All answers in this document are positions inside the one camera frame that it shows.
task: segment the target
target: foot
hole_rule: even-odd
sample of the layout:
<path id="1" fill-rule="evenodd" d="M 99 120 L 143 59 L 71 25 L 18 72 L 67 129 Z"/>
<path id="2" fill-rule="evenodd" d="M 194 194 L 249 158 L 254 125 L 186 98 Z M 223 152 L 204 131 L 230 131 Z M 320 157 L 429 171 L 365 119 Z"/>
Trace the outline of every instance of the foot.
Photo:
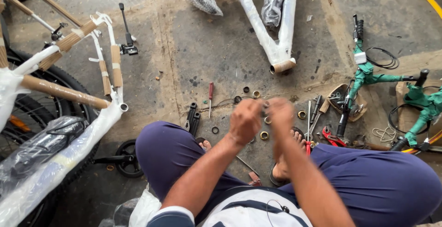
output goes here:
<path id="1" fill-rule="evenodd" d="M 301 134 L 295 132 L 294 130 L 290 130 L 290 134 L 293 136 L 293 140 L 295 140 L 295 145 L 299 146 L 302 152 L 305 153 L 305 139 L 302 139 Z M 281 155 L 279 158 L 279 162 L 276 163 L 275 167 L 273 168 L 272 175 L 279 181 L 289 179 L 289 170 L 287 163 L 284 160 L 284 155 Z"/>
<path id="2" fill-rule="evenodd" d="M 212 148 L 212 145 L 210 145 L 209 141 L 204 141 L 202 143 L 199 143 L 199 145 L 207 151 L 209 151 Z"/>

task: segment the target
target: red pliers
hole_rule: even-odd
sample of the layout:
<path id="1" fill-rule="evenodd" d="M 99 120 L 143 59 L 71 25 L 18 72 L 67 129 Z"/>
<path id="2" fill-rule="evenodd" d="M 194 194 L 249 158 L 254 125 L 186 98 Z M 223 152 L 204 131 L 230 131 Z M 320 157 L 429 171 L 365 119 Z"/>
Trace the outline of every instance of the red pliers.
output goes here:
<path id="1" fill-rule="evenodd" d="M 329 141 L 333 146 L 346 147 L 347 145 L 337 136 L 332 135 L 332 131 L 327 126 L 322 129 L 322 133 L 316 133 L 320 139 Z"/>

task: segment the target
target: white t-shirt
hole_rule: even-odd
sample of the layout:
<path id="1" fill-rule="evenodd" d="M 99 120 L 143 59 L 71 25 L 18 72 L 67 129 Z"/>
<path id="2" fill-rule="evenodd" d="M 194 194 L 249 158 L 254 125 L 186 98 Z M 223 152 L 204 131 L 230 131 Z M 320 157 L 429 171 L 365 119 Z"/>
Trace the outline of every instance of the white t-shirt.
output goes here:
<path id="1" fill-rule="evenodd" d="M 312 227 L 309 219 L 286 193 L 276 189 L 247 188 L 216 205 L 199 227 Z M 192 213 L 179 206 L 159 210 L 147 227 L 194 227 Z"/>

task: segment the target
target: navy blue pants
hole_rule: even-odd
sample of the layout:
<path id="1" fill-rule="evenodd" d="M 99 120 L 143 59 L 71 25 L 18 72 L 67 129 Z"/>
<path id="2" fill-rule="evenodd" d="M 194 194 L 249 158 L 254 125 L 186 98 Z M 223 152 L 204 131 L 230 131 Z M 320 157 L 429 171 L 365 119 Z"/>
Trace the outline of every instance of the navy blue pants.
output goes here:
<path id="1" fill-rule="evenodd" d="M 164 121 L 145 126 L 135 147 L 141 168 L 161 202 L 175 181 L 205 153 L 189 132 Z M 442 201 L 437 174 L 413 155 L 319 144 L 310 157 L 358 227 L 414 226 Z M 208 204 L 222 192 L 244 185 L 247 183 L 224 172 Z M 295 197 L 291 184 L 279 189 Z"/>

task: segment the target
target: sandal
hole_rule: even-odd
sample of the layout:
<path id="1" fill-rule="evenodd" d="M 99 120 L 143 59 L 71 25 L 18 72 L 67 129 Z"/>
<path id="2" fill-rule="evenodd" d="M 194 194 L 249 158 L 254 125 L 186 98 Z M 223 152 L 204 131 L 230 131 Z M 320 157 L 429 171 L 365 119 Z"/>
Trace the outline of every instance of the sandal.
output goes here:
<path id="1" fill-rule="evenodd" d="M 204 143 L 204 141 L 206 141 L 206 139 L 205 139 L 204 137 L 197 137 L 197 138 L 195 139 L 195 141 L 196 141 L 196 143 L 197 143 L 198 146 L 199 146 L 199 143 Z"/>
<path id="2" fill-rule="evenodd" d="M 296 126 L 292 126 L 292 130 L 294 132 L 298 132 L 299 134 L 301 134 L 301 140 L 305 139 L 304 133 L 302 132 L 302 130 L 300 130 L 298 127 Z M 283 186 L 283 185 L 287 185 L 290 183 L 290 180 L 283 180 L 283 181 L 278 181 L 275 177 L 273 177 L 273 168 L 276 166 L 276 162 L 273 163 L 272 167 L 270 168 L 269 171 L 269 179 L 270 181 L 276 185 L 276 186 Z"/>

